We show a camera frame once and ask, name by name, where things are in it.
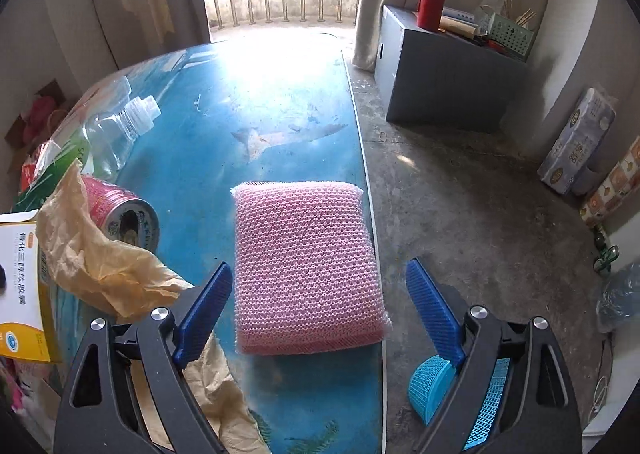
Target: concrete floor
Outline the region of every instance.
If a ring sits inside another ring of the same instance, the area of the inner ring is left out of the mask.
[[[333,33],[353,54],[353,21],[241,26],[214,39],[267,30]],[[602,351],[595,302],[602,280],[595,249],[576,209],[547,189],[536,164],[502,137],[441,127],[399,127],[384,119],[373,77],[349,65],[376,219],[385,305],[388,454],[405,454],[422,430],[406,396],[415,368],[435,354],[404,285],[406,262],[420,256],[444,284],[499,318],[545,316],[567,361],[583,424]]]

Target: bottle cap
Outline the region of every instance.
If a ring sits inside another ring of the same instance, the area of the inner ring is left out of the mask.
[[[134,98],[124,106],[124,110],[139,135],[152,129],[154,120],[160,114],[160,108],[151,95],[144,99]]]

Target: yellow box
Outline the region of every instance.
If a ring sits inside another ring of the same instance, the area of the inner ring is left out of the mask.
[[[38,247],[37,213],[0,214],[0,265],[6,277],[6,287],[0,288],[0,355],[58,362],[49,299],[52,280]]]

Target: red thermos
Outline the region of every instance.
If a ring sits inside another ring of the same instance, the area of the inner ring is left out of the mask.
[[[438,31],[444,0],[418,0],[418,27],[428,31]]]

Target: green basket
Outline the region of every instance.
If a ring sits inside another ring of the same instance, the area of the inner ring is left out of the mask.
[[[533,32],[517,25],[511,19],[493,14],[489,21],[489,39],[499,42],[524,58],[531,46]]]

